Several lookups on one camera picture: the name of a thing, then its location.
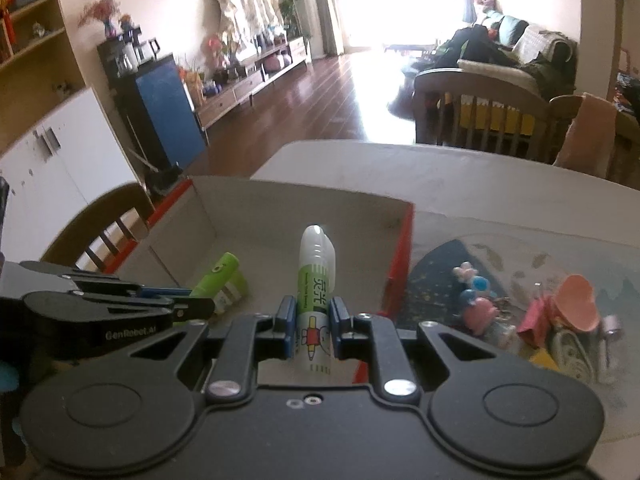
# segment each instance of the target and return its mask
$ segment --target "white table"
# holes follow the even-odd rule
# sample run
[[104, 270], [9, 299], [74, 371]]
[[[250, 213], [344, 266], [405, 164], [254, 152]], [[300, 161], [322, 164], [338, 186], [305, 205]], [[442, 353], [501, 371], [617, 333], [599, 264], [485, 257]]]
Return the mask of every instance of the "white table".
[[[640, 270], [635, 249], [640, 248], [640, 192], [569, 170], [436, 146], [308, 140], [284, 146], [253, 178], [414, 202], [414, 252], [436, 247], [452, 231], [464, 234], [481, 226], [547, 250], [574, 243], [576, 254], [576, 237], [590, 238], [583, 252], [593, 248]], [[573, 268], [590, 276], [598, 265], [593, 260], [585, 256]], [[635, 480], [638, 449], [640, 437], [599, 444], [590, 464], [604, 478]]]

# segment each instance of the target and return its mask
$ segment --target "flower vase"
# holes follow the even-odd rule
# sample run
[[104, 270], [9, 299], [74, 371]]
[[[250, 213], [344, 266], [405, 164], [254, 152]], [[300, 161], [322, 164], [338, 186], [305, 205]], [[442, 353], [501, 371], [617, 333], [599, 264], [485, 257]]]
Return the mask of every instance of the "flower vase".
[[114, 38], [117, 36], [117, 31], [113, 23], [111, 23], [111, 18], [107, 18], [103, 21], [104, 23], [104, 37], [105, 38]]

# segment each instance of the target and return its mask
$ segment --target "cabinet handle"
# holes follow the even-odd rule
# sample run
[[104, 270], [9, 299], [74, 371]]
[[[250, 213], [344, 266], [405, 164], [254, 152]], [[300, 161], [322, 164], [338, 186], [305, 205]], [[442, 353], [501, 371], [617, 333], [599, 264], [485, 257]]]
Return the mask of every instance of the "cabinet handle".
[[49, 160], [53, 156], [53, 152], [51, 151], [51, 147], [49, 146], [49, 143], [47, 142], [47, 140], [43, 136], [38, 135], [38, 133], [36, 131], [34, 131], [33, 136], [36, 138], [36, 142], [39, 143], [39, 145], [41, 147], [43, 147], [44, 152], [45, 152], [44, 160], [46, 162], [47, 160]]
[[60, 141], [56, 137], [56, 134], [53, 132], [53, 128], [47, 128], [46, 130], [44, 130], [44, 133], [46, 134], [47, 138], [49, 139], [49, 142], [53, 146], [54, 152], [56, 152], [62, 147], [60, 146]]

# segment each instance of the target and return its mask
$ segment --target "pillow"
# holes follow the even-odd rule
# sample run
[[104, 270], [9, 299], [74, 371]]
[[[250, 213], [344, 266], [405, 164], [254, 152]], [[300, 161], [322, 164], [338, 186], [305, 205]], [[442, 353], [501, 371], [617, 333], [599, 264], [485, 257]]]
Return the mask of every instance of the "pillow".
[[482, 22], [486, 20], [486, 14], [484, 12], [476, 12], [476, 25], [482, 25]]
[[482, 22], [482, 24], [488, 28], [488, 29], [492, 29], [492, 28], [500, 28], [500, 22], [502, 21], [502, 19], [504, 18], [503, 14], [500, 14], [500, 12], [495, 12], [493, 14], [489, 14], [487, 13], [487, 19], [484, 20], [484, 22]]
[[513, 46], [518, 43], [520, 37], [524, 34], [524, 30], [529, 27], [529, 23], [519, 20], [513, 16], [505, 16], [500, 22], [499, 40], [504, 46]]

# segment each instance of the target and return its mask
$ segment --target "screw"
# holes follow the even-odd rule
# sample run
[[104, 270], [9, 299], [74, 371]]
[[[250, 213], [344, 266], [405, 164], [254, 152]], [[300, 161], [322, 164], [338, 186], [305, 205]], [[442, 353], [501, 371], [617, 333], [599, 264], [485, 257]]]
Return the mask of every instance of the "screw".
[[305, 397], [305, 404], [309, 406], [317, 406], [318, 404], [322, 404], [322, 397], [317, 395], [308, 395]]
[[235, 381], [216, 381], [209, 385], [209, 393], [216, 397], [233, 397], [240, 393], [240, 384]]
[[289, 399], [287, 401], [287, 407], [291, 408], [292, 410], [301, 410], [305, 407], [305, 405], [300, 399]]
[[385, 391], [397, 397], [406, 397], [417, 389], [415, 383], [406, 379], [392, 379], [385, 383]]

